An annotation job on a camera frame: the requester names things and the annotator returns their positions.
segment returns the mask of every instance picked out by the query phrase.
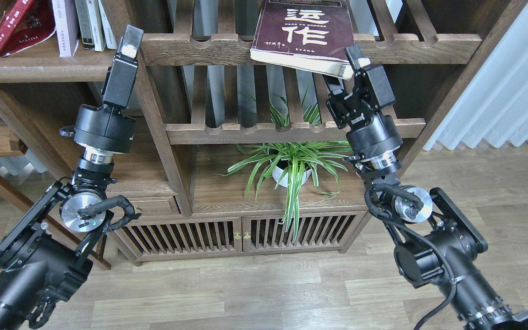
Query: wooden floor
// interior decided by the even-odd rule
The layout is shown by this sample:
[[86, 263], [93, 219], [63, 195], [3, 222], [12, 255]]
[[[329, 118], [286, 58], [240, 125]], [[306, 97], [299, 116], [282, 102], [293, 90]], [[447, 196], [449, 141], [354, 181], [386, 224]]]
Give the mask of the wooden floor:
[[[51, 179], [31, 174], [10, 181], [37, 197]], [[424, 152], [403, 181], [446, 190], [488, 240], [490, 248], [476, 265], [514, 311], [528, 309], [528, 146]], [[20, 216], [0, 199], [0, 238]], [[392, 247], [377, 220], [345, 254], [133, 267], [110, 244], [113, 269], [94, 269], [70, 302], [59, 303], [44, 329], [410, 330], [443, 297], [434, 286], [414, 290], [399, 276]], [[461, 328], [450, 307], [424, 326]]]

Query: dark red book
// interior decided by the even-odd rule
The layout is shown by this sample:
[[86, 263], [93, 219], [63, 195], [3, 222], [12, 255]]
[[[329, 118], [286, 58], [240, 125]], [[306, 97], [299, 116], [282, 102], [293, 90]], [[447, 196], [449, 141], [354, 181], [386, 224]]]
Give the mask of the dark red book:
[[352, 44], [346, 0], [266, 0], [250, 57], [350, 79], [353, 70], [344, 50]]
[[0, 57], [34, 46], [55, 31], [48, 0], [17, 0], [0, 22]]

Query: potted plant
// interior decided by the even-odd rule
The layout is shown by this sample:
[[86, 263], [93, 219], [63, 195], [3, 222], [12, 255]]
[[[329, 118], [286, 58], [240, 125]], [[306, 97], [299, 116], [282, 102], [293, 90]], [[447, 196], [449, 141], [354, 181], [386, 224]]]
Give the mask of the potted plant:
[[[281, 98], [283, 103], [287, 105], [285, 98]], [[280, 111], [270, 102], [270, 114], [272, 121], [280, 127], [289, 125], [290, 119], [288, 116], [282, 115]], [[305, 121], [312, 125], [320, 123], [319, 105], [309, 106], [303, 114]], [[301, 186], [306, 181], [308, 176], [313, 178], [313, 185], [319, 189], [319, 176], [317, 171], [319, 169], [331, 173], [337, 182], [337, 192], [321, 192], [321, 194], [333, 198], [339, 192], [339, 175], [337, 169], [347, 171], [347, 168], [337, 163], [333, 159], [342, 159], [344, 152], [352, 152], [350, 144], [347, 141], [333, 141], [333, 142], [278, 142], [278, 143], [263, 143], [258, 145], [239, 146], [237, 149], [244, 153], [251, 155], [247, 159], [239, 161], [231, 165], [227, 174], [224, 176], [233, 175], [240, 171], [247, 165], [252, 165], [252, 173], [250, 174], [244, 195], [247, 195], [253, 182], [256, 180], [256, 201], [258, 200], [258, 191], [262, 182], [270, 177], [275, 177], [276, 186], [283, 185], [287, 187], [285, 214], [279, 221], [279, 224], [284, 224], [287, 221], [286, 231], [288, 232], [291, 224], [294, 226], [292, 242], [296, 241], [299, 228], [299, 192]]]

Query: book cover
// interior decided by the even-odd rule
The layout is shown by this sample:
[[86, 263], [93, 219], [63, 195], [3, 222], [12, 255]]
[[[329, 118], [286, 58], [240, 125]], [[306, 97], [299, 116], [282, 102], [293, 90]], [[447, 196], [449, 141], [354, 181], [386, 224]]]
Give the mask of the book cover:
[[350, 79], [344, 52], [354, 44], [346, 0], [266, 0], [250, 57]]
[[77, 8], [77, 17], [79, 18], [79, 27], [81, 32], [82, 48], [94, 50], [93, 32], [91, 32], [91, 23], [88, 20], [87, 0], [75, 0]]
[[101, 3], [101, 0], [99, 0], [99, 12], [101, 13], [101, 24], [103, 25], [103, 34], [105, 36], [105, 43], [107, 44], [107, 48], [109, 48], [110, 50], [116, 50], [116, 38], [115, 35], [113, 35], [111, 25], [109, 25], [109, 20], [107, 19], [107, 15], [105, 14], [105, 9], [103, 9], [103, 4]]
[[96, 52], [103, 52], [105, 49], [105, 36], [103, 35], [103, 25], [101, 24], [101, 12], [97, 0], [87, 0], [88, 21], [91, 25], [93, 43]]
[[0, 22], [0, 57], [39, 44], [55, 31], [52, 8], [47, 0], [17, 0]]
[[61, 58], [71, 57], [79, 45], [79, 19], [74, 0], [52, 0], [56, 37]]

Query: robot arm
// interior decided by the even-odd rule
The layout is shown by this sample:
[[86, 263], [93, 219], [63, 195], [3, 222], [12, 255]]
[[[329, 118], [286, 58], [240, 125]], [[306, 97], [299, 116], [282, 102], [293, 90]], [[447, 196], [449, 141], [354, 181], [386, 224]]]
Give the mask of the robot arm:
[[[142, 35], [126, 28], [107, 73], [103, 105], [80, 106], [76, 124], [60, 130], [85, 148], [72, 177], [52, 184], [0, 242], [0, 330], [16, 330], [26, 320], [32, 329], [43, 326], [56, 303], [68, 301], [87, 280], [93, 265], [87, 257], [102, 235], [140, 217], [125, 197], [107, 198], [105, 190], [115, 183], [113, 154], [128, 152], [134, 136], [136, 121], [121, 110], [136, 78]], [[44, 219], [57, 203], [67, 227], [88, 233], [74, 251], [46, 233]], [[124, 210], [115, 223], [113, 207]]]
[[[450, 303], [466, 330], [528, 330], [528, 311], [513, 314], [473, 264], [488, 244], [446, 193], [400, 184], [396, 171], [402, 165], [394, 151], [402, 139], [392, 118], [382, 113], [395, 101], [386, 73], [356, 45], [346, 55], [354, 69], [354, 90], [348, 93], [339, 79], [324, 77], [331, 115], [340, 129], [350, 126], [346, 138], [354, 155], [346, 161], [364, 181], [368, 211], [384, 223], [395, 244], [399, 273], [414, 288], [431, 283], [446, 296], [415, 330]], [[431, 225], [430, 234], [407, 227], [423, 221]]]

